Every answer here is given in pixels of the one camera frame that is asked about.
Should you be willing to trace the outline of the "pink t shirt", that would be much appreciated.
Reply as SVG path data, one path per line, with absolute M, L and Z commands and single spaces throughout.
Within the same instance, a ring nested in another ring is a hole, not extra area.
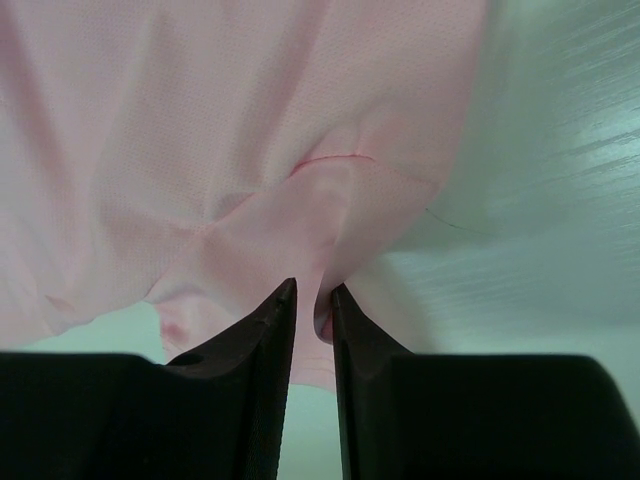
M 291 379 L 331 389 L 329 296 L 446 182 L 485 1 L 5 1 L 1 344 L 140 301 L 175 357 L 298 285 Z

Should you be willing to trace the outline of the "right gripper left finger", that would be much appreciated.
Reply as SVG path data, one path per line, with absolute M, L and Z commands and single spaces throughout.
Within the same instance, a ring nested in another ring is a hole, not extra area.
M 173 411 L 184 478 L 276 478 L 296 312 L 290 278 L 246 317 L 166 365 L 186 382 L 186 404 Z

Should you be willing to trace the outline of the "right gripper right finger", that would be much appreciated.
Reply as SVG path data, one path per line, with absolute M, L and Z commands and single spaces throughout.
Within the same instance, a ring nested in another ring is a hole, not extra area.
M 331 300 L 343 477 L 408 479 L 391 361 L 409 351 L 364 313 L 346 285 Z

